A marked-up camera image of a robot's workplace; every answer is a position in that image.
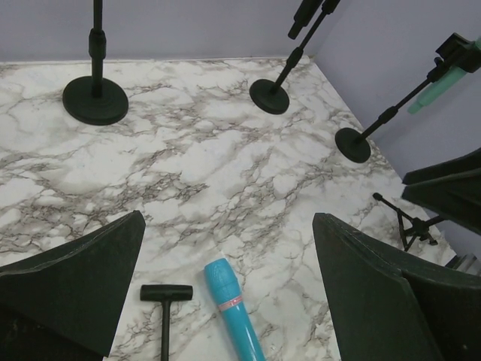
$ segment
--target microphone stand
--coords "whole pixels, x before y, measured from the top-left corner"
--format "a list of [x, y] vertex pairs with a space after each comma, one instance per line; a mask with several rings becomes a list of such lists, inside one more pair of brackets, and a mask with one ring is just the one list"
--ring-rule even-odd
[[[316, 22], [313, 24], [312, 28], [310, 28], [301, 45], [299, 47], [296, 47], [294, 51], [292, 51], [291, 55], [287, 59], [286, 66], [284, 67], [275, 82], [267, 79], [259, 79], [254, 82], [254, 84], [250, 87], [249, 93], [251, 99], [263, 111], [269, 114], [283, 114], [287, 111], [287, 108], [289, 107], [289, 96], [281, 86], [284, 80], [287, 78], [287, 75], [289, 75], [291, 70], [295, 68], [295, 66], [299, 63], [299, 60], [301, 60], [301, 57], [304, 54], [304, 48], [306, 47], [309, 40], [313, 37], [314, 32], [316, 32], [317, 28], [325, 19], [325, 17], [334, 12], [337, 5], [339, 4], [339, 1], [340, 0], [326, 0], [324, 4], [322, 4], [321, 14], [317, 18]], [[319, 8], [319, 6], [312, 6], [311, 9], [315, 11], [317, 10], [317, 8]], [[306, 16], [312, 18], [313, 13], [306, 14]], [[289, 32], [290, 38], [297, 35], [292, 34], [293, 32], [296, 32], [293, 29], [291, 29], [291, 32]]]
[[435, 83], [444, 77], [453, 66], [459, 66], [471, 73], [481, 66], [481, 55], [479, 52], [473, 50], [470, 47], [470, 42], [457, 34], [452, 34], [444, 41], [436, 50], [436, 53], [440, 57], [434, 59], [436, 67], [428, 73], [426, 79], [399, 103], [387, 108], [363, 133], [359, 133], [351, 128], [342, 128], [336, 133], [335, 141], [337, 148], [347, 159], [356, 163], [366, 162], [371, 156], [371, 147], [367, 140], [368, 136], [378, 130], [381, 125], [394, 118], [400, 108], [423, 91], [429, 84]]
[[102, 0], [94, 0], [93, 29], [89, 36], [92, 76], [71, 81], [62, 96], [63, 105], [71, 116], [94, 126], [114, 124], [129, 110], [129, 100], [123, 89], [103, 77], [106, 44], [102, 29]]
[[[437, 241], [432, 237], [431, 233], [429, 233], [429, 229], [432, 226], [443, 222], [445, 220], [444, 218], [441, 216], [436, 216], [429, 220], [420, 220], [418, 217], [413, 218], [409, 214], [403, 212], [400, 208], [386, 201], [379, 193], [374, 193], [373, 197], [378, 202], [382, 202], [390, 207], [398, 215], [399, 234], [401, 236], [401, 241], [403, 242], [404, 252], [407, 252], [411, 248], [417, 238], [419, 238], [420, 241], [428, 239], [431, 246], [437, 245]], [[410, 228], [404, 227], [404, 218], [411, 223], [412, 226]]]

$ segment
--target marble surface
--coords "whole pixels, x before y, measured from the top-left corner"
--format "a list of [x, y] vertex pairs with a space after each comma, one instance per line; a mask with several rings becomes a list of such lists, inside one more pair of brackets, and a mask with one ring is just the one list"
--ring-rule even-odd
[[[359, 128], [308, 58], [289, 76], [287, 113], [251, 101], [249, 85], [274, 79], [281, 59], [110, 62], [130, 110], [120, 123], [87, 126], [61, 95], [89, 64], [0, 65], [0, 265], [78, 238], [138, 209], [147, 228], [109, 361], [159, 357], [160, 306], [139, 301], [141, 284], [192, 284], [175, 304], [172, 361], [236, 360], [210, 298], [203, 267], [227, 257], [238, 274], [269, 360], [338, 361], [311, 222], [332, 213], [400, 247], [396, 217], [372, 193], [402, 205], [399, 176], [374, 148], [352, 163], [335, 132]], [[452, 256], [416, 242], [411, 253]]]

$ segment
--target turquoise microphone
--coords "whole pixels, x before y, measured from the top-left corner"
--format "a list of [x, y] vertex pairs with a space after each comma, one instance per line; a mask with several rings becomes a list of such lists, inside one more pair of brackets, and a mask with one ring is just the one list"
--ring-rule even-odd
[[240, 361], [265, 361], [261, 345], [244, 306], [241, 287], [227, 259], [218, 259], [204, 269], [210, 294], [222, 312]]

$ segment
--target black stand pole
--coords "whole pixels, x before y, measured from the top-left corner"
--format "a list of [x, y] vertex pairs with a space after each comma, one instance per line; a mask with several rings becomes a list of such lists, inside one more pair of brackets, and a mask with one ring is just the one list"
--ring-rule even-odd
[[363, 131], [362, 134], [351, 128], [343, 128], [336, 133], [336, 145], [347, 159], [357, 163], [367, 161], [371, 156], [371, 147], [369, 147], [367, 141], [368, 136], [373, 134], [381, 125], [394, 118], [399, 109], [419, 94], [427, 85], [441, 79], [451, 67], [455, 65], [470, 73], [474, 73], [481, 67], [481, 51], [474, 45], [474, 41], [467, 41], [458, 34], [452, 34], [436, 50], [436, 53], [440, 57], [434, 59], [436, 67], [428, 73], [426, 80], [395, 106], [387, 108], [384, 113], [379, 115], [376, 122]]
[[71, 81], [62, 100], [67, 112], [80, 122], [107, 126], [127, 114], [129, 100], [120, 86], [103, 78], [107, 39], [102, 29], [102, 0], [94, 0], [93, 11], [93, 29], [89, 36], [92, 76]]
[[299, 63], [302, 55], [304, 54], [304, 48], [309, 40], [313, 37], [319, 25], [329, 14], [332, 14], [339, 4], [340, 0], [326, 0], [322, 5], [322, 12], [317, 18], [316, 22], [310, 28], [306, 37], [302, 41], [299, 47], [296, 47], [292, 51], [291, 55], [287, 59], [286, 66], [280, 73], [275, 82], [267, 79], [259, 79], [253, 83], [250, 87], [250, 97], [256, 103], [256, 105], [263, 111], [269, 114], [283, 114], [289, 107], [289, 96], [286, 91], [281, 87], [287, 75], [293, 68]]
[[341, 153], [349, 160], [356, 163], [364, 163], [371, 156], [371, 147], [368, 143], [368, 136], [373, 134], [381, 125], [386, 124], [398, 113], [399, 109], [403, 107], [409, 100], [418, 95], [424, 88], [426, 88], [431, 81], [423, 81], [417, 88], [409, 93], [403, 100], [395, 106], [387, 108], [384, 113], [379, 115], [379, 118], [369, 126], [363, 133], [359, 133], [352, 128], [342, 128], [336, 133], [336, 145]]

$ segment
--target black tripod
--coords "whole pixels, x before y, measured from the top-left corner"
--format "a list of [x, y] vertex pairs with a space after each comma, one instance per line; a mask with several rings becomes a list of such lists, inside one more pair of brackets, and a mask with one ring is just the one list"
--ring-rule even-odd
[[[406, 252], [411, 248], [417, 238], [419, 238], [420, 241], [425, 241], [426, 239], [428, 239], [431, 246], [435, 246], [437, 244], [437, 241], [429, 233], [429, 228], [431, 226], [434, 226], [435, 224], [443, 222], [444, 218], [442, 218], [441, 216], [436, 216], [434, 218], [431, 218], [430, 220], [420, 220], [417, 217], [412, 218], [409, 214], [404, 213], [401, 209], [399, 209], [392, 203], [386, 201], [379, 193], [374, 193], [373, 197], [377, 201], [382, 202], [391, 209], [393, 209], [398, 215], [399, 233], [401, 235], [401, 240], [403, 242], [404, 250]], [[403, 218], [406, 218], [411, 222], [411, 228], [404, 228]]]
[[123, 89], [103, 78], [107, 39], [102, 30], [102, 0], [93, 2], [93, 29], [89, 36], [92, 76], [71, 81], [63, 92], [63, 105], [80, 122], [107, 126], [121, 120], [129, 110]]
[[[287, 108], [289, 107], [289, 96], [281, 85], [291, 70], [299, 63], [299, 60], [301, 60], [302, 55], [304, 54], [304, 48], [313, 37], [314, 32], [316, 32], [325, 17], [334, 12], [339, 1], [340, 0], [325, 0], [324, 4], [322, 4], [321, 14], [307, 33], [301, 45], [292, 51], [287, 59], [286, 66], [280, 73], [276, 82], [267, 79], [259, 79], [250, 87], [249, 93], [251, 99], [263, 111], [269, 114], [283, 114], [287, 111]], [[309, 24], [321, 3], [322, 0], [303, 0], [298, 12], [294, 16], [295, 23], [289, 32], [290, 38], [296, 38], [302, 27]]]

